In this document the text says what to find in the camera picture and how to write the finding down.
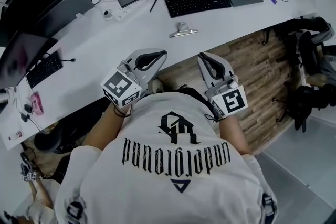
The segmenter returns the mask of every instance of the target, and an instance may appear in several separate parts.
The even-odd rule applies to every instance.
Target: black and white marker cube
[[[36,174],[28,173],[27,176],[29,181],[36,181]]]
[[[117,68],[109,72],[101,86],[105,96],[120,108],[140,98],[142,90],[138,84]]]
[[[212,97],[211,103],[220,115],[230,116],[248,108],[243,86]]]

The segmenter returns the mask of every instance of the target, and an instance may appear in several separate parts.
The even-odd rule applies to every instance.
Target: charger
[[[29,114],[32,114],[32,112],[33,112],[33,109],[31,108],[31,106],[29,104],[25,104],[24,109]]]
[[[29,119],[28,116],[29,116],[29,115],[26,116],[25,114],[21,113],[21,119],[22,119],[24,122],[27,122],[27,121],[28,121],[28,119]]]

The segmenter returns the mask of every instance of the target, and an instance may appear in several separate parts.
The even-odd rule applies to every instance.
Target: triangle logo
[[[177,179],[171,179],[171,182],[173,182],[175,188],[180,192],[183,193],[187,186],[190,183],[190,180],[177,180]]]

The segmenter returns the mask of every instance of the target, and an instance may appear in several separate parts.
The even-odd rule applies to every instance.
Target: wooden floor
[[[283,122],[276,123],[276,118],[282,115],[285,106],[272,102],[273,97],[286,98],[283,83],[288,79],[289,65],[287,62],[276,63],[276,59],[285,54],[285,47],[273,33],[269,44],[263,46],[262,40],[263,33],[259,31],[209,50],[231,63],[239,83],[245,88],[249,107],[238,113],[238,116],[253,151],[262,148],[291,122],[291,119],[286,117]],[[206,90],[196,57],[160,71],[159,78],[171,89],[187,84],[200,93]],[[214,130],[219,133],[217,123],[214,124]],[[44,174],[55,171],[61,157],[64,156],[41,153],[35,149],[32,142],[26,144],[36,153],[35,162]]]

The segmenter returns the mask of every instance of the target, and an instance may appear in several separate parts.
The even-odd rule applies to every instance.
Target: white shoe
[[[161,80],[159,79],[154,79],[152,81],[152,92],[153,93],[160,93],[163,92],[163,85]]]

